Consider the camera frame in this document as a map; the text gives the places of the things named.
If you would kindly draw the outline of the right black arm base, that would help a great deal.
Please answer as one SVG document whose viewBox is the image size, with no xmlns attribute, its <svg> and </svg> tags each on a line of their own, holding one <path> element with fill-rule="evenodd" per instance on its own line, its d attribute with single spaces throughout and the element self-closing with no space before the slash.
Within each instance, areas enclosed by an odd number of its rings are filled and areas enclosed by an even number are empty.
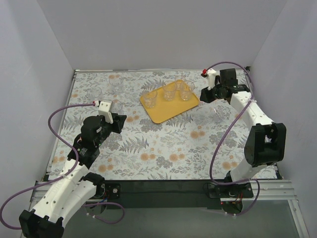
<svg viewBox="0 0 317 238">
<path fill-rule="evenodd" d="M 234 185 L 203 184 L 203 191 L 208 198 L 218 199 L 220 208 L 225 214 L 236 216 L 243 211 L 243 198 L 253 198 L 250 183 Z"/>
</svg>

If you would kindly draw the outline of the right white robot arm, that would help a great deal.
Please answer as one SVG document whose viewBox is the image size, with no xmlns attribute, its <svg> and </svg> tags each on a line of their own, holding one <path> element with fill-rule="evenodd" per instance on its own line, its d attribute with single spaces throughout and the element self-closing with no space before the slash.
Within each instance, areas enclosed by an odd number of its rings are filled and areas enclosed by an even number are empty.
<svg viewBox="0 0 317 238">
<path fill-rule="evenodd" d="M 258 106 L 245 84 L 239 84 L 234 68 L 219 72 L 205 69 L 202 77 L 208 79 L 208 87 L 201 90 L 200 100 L 211 103 L 226 100 L 242 118 L 249 135 L 244 146 L 244 159 L 229 171 L 223 182 L 208 184 L 210 197 L 251 198 L 250 181 L 262 169 L 284 158 L 286 127 L 275 123 Z"/>
</svg>

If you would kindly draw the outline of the small clear glass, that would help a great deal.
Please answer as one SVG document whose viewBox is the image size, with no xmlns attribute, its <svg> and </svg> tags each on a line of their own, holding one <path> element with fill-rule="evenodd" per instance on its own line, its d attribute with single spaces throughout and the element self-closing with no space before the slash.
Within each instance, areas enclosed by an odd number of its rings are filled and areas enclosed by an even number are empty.
<svg viewBox="0 0 317 238">
<path fill-rule="evenodd" d="M 181 84 L 185 82 L 185 76 L 184 75 L 177 75 L 175 77 L 175 84 L 176 84 L 176 90 L 179 91 Z"/>
<path fill-rule="evenodd" d="M 212 119 L 214 122 L 224 121 L 225 115 L 221 107 L 214 107 L 212 110 Z"/>
</svg>

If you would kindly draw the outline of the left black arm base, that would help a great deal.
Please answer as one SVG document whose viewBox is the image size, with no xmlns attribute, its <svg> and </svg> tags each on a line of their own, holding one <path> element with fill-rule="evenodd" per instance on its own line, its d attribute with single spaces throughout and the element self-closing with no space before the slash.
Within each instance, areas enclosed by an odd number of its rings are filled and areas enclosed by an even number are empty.
<svg viewBox="0 0 317 238">
<path fill-rule="evenodd" d="M 103 202 L 112 202 L 120 197 L 121 186 L 118 183 L 103 183 L 97 186 L 97 193 L 91 197 L 86 204 L 95 204 Z M 92 215 L 102 214 L 108 205 L 94 205 L 91 207 L 85 207 L 86 211 Z"/>
</svg>

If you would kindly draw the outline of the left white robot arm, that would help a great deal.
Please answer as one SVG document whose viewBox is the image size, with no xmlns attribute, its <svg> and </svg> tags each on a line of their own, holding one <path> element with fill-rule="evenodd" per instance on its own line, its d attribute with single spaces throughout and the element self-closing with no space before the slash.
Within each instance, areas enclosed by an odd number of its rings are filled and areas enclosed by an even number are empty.
<svg viewBox="0 0 317 238">
<path fill-rule="evenodd" d="M 99 147 L 111 133 L 121 133 L 127 118 L 116 113 L 111 116 L 112 123 L 104 116 L 84 119 L 61 171 L 62 178 L 52 183 L 31 211 L 24 210 L 19 216 L 26 238 L 62 237 L 70 218 L 87 200 L 104 199 L 110 194 L 105 179 L 89 169 L 100 154 Z"/>
</svg>

